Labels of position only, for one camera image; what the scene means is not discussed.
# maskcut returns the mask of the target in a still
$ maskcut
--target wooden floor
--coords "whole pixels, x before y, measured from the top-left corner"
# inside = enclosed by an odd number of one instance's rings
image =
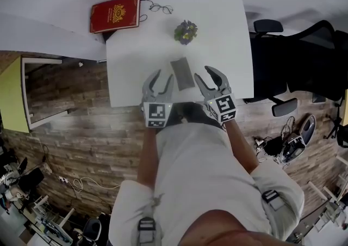
[[[81,216],[96,216],[101,211],[110,211],[118,188],[102,189],[86,179],[84,190],[75,195],[70,185],[58,181],[58,176],[67,177],[71,183],[75,178],[88,176],[106,187],[134,179],[144,122],[139,107],[110,107],[106,63],[83,61],[82,67],[78,63],[79,60],[66,59],[62,65],[46,66],[30,74],[27,82],[32,121],[65,109],[71,110],[68,116],[40,126],[30,134],[4,130],[3,136],[20,160],[28,157],[27,168],[41,162],[44,153],[40,142],[47,145],[46,157],[54,174],[45,175],[38,191],[49,195],[50,203],[65,212],[71,203]],[[308,113],[314,114],[318,122],[309,147],[284,168],[305,192],[305,216],[321,203],[307,182],[333,187],[342,170],[335,155],[344,151],[335,140],[322,139],[332,127],[325,114],[335,111],[333,102],[312,104],[312,95],[302,91],[279,98],[292,97],[299,100],[299,107],[292,113],[296,122]],[[287,122],[289,116],[272,116],[272,105],[268,100],[247,105],[238,100],[237,122],[252,146],[253,137],[276,137]]]

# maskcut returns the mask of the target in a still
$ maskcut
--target chair armrest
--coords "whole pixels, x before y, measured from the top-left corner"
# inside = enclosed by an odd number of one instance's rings
[[[267,32],[283,32],[283,26],[280,22],[275,20],[258,20],[254,21],[254,29],[257,33]]]

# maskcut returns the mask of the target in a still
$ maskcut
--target white table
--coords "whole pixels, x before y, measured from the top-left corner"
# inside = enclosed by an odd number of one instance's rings
[[[149,10],[151,2],[141,2],[147,20],[138,28],[117,31],[107,40],[109,92],[112,107],[135,106],[142,98],[142,84],[162,69],[154,91],[163,91],[173,73],[170,62],[186,57],[192,75],[198,73],[209,87],[216,87],[204,69],[215,67],[228,78],[234,96],[253,97],[253,70],[248,26],[242,0],[152,0],[171,5],[166,15]],[[198,27],[197,37],[187,46],[174,40],[175,28],[190,20]],[[173,102],[203,101],[199,88],[178,90]]]

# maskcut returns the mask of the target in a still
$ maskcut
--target book cover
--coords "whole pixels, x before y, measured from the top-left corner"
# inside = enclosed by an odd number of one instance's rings
[[[140,0],[111,0],[93,5],[91,33],[139,26]]]

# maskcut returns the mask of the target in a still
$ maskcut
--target white cable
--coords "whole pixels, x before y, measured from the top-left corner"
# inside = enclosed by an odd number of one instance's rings
[[[88,177],[88,176],[84,176],[84,177],[81,177],[80,178],[80,180],[78,180],[78,179],[74,179],[74,181],[72,182],[72,184],[70,183],[70,185],[71,185],[71,187],[74,189],[74,191],[76,192],[76,193],[81,193],[81,191],[83,190],[83,183],[82,183],[82,179],[90,179],[90,180],[92,180],[95,184],[97,184],[99,187],[101,187],[101,188],[103,188],[103,189],[116,189],[116,188],[118,188],[119,186],[121,186],[121,185],[117,185],[117,186],[115,186],[115,187],[103,187],[103,186],[100,186],[94,179],[92,179],[92,178],[90,178],[90,177]]]

